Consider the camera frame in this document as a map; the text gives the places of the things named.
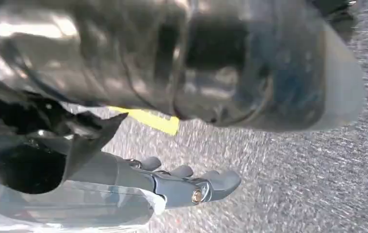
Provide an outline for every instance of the asphalt road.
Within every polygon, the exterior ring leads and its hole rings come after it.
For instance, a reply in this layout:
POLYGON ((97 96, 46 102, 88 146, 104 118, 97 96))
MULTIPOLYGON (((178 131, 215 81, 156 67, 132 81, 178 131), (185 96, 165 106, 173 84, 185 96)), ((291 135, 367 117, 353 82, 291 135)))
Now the asphalt road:
POLYGON ((192 121, 172 137, 125 121, 107 151, 125 158, 156 155, 166 169, 189 164, 198 174, 234 169, 243 177, 227 200, 169 211, 148 232, 368 232, 368 0, 361 11, 351 46, 365 71, 367 104, 351 126, 274 134, 192 121))

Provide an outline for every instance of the gray road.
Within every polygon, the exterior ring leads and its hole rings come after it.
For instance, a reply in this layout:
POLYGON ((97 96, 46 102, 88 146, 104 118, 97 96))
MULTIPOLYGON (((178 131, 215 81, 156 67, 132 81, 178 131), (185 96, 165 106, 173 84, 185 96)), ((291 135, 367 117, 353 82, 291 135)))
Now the gray road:
MULTIPOLYGON (((368 0, 352 42, 365 70, 367 104, 358 123, 322 133, 273 134, 181 124, 176 137, 128 119, 106 150, 159 156, 166 168, 238 171, 228 200, 169 211, 154 233, 368 232, 368 0)), ((108 111, 100 110, 102 115, 108 111)))

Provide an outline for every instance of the bolt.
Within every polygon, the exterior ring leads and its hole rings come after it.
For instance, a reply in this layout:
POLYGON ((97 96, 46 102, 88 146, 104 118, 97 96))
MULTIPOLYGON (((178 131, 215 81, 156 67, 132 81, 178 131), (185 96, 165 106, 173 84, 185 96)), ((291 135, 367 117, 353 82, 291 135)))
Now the bolt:
POLYGON ((198 205, 202 201, 202 192, 200 190, 195 190, 192 194, 192 202, 198 205))

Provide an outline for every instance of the yellow tag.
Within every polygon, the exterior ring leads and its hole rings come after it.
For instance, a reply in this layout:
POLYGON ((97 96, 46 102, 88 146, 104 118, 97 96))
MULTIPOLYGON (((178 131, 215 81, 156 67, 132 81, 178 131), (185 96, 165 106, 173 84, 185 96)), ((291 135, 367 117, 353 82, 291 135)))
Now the yellow tag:
POLYGON ((110 109, 121 113, 128 113, 128 116, 136 119, 137 121, 169 135, 175 136, 178 132, 179 119, 176 117, 171 117, 171 119, 167 120, 139 109, 125 109, 118 107, 110 107, 110 109))

